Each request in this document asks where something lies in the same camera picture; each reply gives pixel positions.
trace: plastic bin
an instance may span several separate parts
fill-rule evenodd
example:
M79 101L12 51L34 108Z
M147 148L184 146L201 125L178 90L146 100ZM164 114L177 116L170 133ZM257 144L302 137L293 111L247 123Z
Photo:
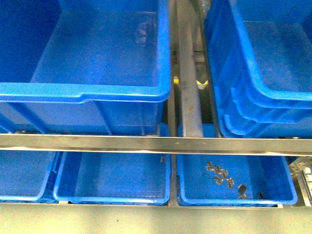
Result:
M203 125L203 130L205 137L215 136L212 124ZM226 181L216 184L213 179L216 174L206 169L209 161L228 170L228 177L234 180L232 189ZM285 157L177 155L177 175L178 201L183 206L269 207L297 201ZM239 185L247 187L247 199L238 199L241 196Z
M311 137L310 26L307 0L214 1L205 29L218 109L233 99L244 118L272 123L276 133L258 136Z
M289 116L294 114L293 120L282 119L283 115L281 115L279 120L261 121L261 118L244 115L243 111L237 105L237 102L233 98L230 98L226 109L217 108L217 113L220 131L225 137L310 138L312 136L312 117L297 119L295 117L296 111L288 111Z
M0 202L55 203L60 153L0 152Z
M166 125L161 133L168 136ZM170 175L170 155L67 152L54 197L85 204L164 205Z
M167 0L11 0L0 10L0 132L155 132L170 90Z

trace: metal shelf frame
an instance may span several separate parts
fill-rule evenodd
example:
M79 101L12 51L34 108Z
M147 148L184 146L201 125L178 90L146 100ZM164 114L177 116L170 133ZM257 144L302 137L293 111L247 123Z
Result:
M0 134L0 150L34 151L83 151L83 152L127 152L172 154L171 198L168 207L180 207L176 198L176 156L175 154L206 155L250 155L250 156L312 156L312 139L237 139L222 138L218 130L215 102L207 60L203 31L201 0L176 0L178 27L178 60L181 88L181 112L184 137L176 137L175 96L168 100L168 125L171 137L157 136L83 136L83 135L40 135ZM198 15L202 48L194 46L198 32L194 32L190 12ZM202 51L199 59L204 63L211 94L211 106L216 135L219 138L203 138L195 64L198 62L194 51ZM216 207L196 207L220 209ZM238 209L221 207L221 209Z

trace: shelf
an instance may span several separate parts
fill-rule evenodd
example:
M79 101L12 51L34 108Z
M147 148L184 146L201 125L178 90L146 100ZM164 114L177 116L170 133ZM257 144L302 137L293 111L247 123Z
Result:
M249 155L249 156L312 156L312 139L238 139L222 138L218 130L215 101L210 78L207 50L203 36L203 12L197 1L177 0L176 15L179 49L173 50L172 66L179 66L181 91L181 113L184 137L176 137L175 89L172 84L168 100L168 125L171 137L157 136L83 136L83 135L39 135L0 134L0 150L35 151L82 151L82 152L126 152L172 154L171 198L167 207L179 207L176 198L176 156L175 154L205 155ZM194 25L200 28L198 39ZM196 65L205 66L209 86L212 116L218 138L203 138L197 88ZM233 209L229 207L200 209Z
M99 205L0 204L2 234L302 234L311 209L214 210Z

